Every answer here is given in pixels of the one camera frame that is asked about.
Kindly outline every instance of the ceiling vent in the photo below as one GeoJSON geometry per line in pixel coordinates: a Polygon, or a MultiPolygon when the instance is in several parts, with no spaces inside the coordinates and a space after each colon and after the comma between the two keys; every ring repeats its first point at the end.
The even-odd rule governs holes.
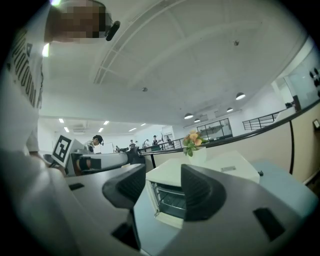
{"type": "Polygon", "coordinates": [[[85,133],[86,132],[84,130],[76,130],[76,129],[73,130],[73,134],[74,135],[83,135],[85,133]]]}

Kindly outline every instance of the white ceiling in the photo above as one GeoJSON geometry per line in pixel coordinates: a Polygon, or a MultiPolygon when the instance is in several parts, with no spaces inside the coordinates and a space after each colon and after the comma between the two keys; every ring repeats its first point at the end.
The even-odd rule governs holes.
{"type": "Polygon", "coordinates": [[[84,120],[84,119],[67,119],[63,118],[64,123],[60,123],[58,118],[41,117],[39,122],[50,128],[51,131],[64,133],[64,127],[67,127],[72,134],[108,134],[108,135],[124,135],[141,131],[148,128],[150,124],[141,126],[142,123],[126,123],[126,122],[109,122],[104,125],[104,120],[84,120]]]}
{"type": "Polygon", "coordinates": [[[183,126],[186,113],[220,117],[274,81],[307,38],[269,1],[102,2],[120,30],[111,42],[51,44],[41,115],[183,126]]]}

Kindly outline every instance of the glass partition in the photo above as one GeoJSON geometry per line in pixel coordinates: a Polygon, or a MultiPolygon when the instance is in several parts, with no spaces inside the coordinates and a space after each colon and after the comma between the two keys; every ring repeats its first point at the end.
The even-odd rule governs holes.
{"type": "Polygon", "coordinates": [[[201,136],[209,142],[233,136],[228,118],[198,126],[197,130],[201,133],[201,136]]]}

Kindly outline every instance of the desk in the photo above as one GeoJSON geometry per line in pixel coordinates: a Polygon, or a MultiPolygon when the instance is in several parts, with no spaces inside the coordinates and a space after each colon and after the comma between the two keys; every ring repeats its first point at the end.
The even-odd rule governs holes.
{"type": "MultiPolygon", "coordinates": [[[[259,184],[294,209],[303,219],[314,211],[318,198],[288,172],[269,161],[257,161],[251,164],[257,171],[264,173],[260,177],[259,184]]],[[[154,218],[146,188],[134,206],[134,215],[141,248],[152,256],[159,254],[179,232],[178,228],[154,218]]]]}

